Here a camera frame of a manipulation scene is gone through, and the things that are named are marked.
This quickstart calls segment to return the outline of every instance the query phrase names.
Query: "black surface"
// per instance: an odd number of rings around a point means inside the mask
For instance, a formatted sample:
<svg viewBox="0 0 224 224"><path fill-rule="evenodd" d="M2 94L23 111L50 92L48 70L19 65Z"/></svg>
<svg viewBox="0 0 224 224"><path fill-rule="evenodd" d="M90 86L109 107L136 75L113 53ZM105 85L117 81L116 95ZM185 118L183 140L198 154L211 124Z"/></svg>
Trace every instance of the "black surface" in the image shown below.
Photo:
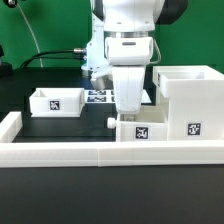
<svg viewBox="0 0 224 224"><path fill-rule="evenodd" d="M2 62L0 65L0 79L9 75L13 75L12 65L7 62Z"/></svg>
<svg viewBox="0 0 224 224"><path fill-rule="evenodd" d="M0 118L22 110L26 138L32 88L90 88L73 69L14 73L0 79ZM37 129L44 122L32 121ZM223 165L0 169L0 224L223 224L223 209Z"/></svg>
<svg viewBox="0 0 224 224"><path fill-rule="evenodd" d="M14 142L114 141L107 118L116 117L112 104L86 104L80 118L31 118L29 96L39 88L92 89L80 69L18 69L0 80L0 112L22 111L23 128Z"/></svg>

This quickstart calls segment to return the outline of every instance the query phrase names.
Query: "white box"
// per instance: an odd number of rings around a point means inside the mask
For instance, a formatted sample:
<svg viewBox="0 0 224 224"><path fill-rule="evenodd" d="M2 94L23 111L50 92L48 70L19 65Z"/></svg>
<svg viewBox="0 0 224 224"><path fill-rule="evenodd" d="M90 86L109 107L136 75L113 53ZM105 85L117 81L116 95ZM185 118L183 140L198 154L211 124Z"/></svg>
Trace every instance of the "white box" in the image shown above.
<svg viewBox="0 0 224 224"><path fill-rule="evenodd" d="M37 88L30 96L32 117L79 117L84 105L83 88Z"/></svg>
<svg viewBox="0 0 224 224"><path fill-rule="evenodd" d="M156 106L118 115L116 141L224 139L224 75L208 66L155 66Z"/></svg>

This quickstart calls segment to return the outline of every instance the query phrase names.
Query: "green wall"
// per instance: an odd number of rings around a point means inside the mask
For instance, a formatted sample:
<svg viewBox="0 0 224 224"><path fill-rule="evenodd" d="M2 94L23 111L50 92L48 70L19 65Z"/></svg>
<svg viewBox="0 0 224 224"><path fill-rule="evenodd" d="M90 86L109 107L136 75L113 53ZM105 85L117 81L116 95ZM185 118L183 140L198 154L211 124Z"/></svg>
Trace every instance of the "green wall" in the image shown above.
<svg viewBox="0 0 224 224"><path fill-rule="evenodd" d="M20 5L37 36L41 51L85 47L91 37L89 0L26 0ZM189 0L173 25L157 26L161 65L210 65L224 73L224 1ZM0 2L0 44L4 61L14 68L36 48L19 13ZM45 60L44 66L80 66L78 61Z"/></svg>

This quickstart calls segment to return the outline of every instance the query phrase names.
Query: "white robot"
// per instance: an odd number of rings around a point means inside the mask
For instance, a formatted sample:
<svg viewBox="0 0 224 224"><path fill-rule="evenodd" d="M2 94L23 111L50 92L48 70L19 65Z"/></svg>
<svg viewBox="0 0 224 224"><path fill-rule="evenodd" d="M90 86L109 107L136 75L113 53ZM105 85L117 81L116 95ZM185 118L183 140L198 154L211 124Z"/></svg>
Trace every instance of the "white robot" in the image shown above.
<svg viewBox="0 0 224 224"><path fill-rule="evenodd" d="M93 72L91 81L97 90L105 88L107 78L113 80L119 114L139 113L146 65L160 61L159 49L151 36L155 23L163 14L162 23L164 20L172 23L187 3L187 0L91 0L93 34L87 45L87 63L82 69ZM154 48L158 60L151 62Z"/></svg>

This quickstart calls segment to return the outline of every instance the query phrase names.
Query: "small white box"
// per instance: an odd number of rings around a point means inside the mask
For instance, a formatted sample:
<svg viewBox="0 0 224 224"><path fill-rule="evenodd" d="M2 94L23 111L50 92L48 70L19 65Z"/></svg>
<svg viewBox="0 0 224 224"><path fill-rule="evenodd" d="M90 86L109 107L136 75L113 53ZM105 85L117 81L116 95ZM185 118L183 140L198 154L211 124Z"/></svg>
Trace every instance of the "small white box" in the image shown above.
<svg viewBox="0 0 224 224"><path fill-rule="evenodd" d="M167 116L160 106L141 106L140 112L133 116L117 116L116 141L166 141Z"/></svg>
<svg viewBox="0 0 224 224"><path fill-rule="evenodd" d="M32 117L79 117L84 105L83 88L37 88L30 96Z"/></svg>

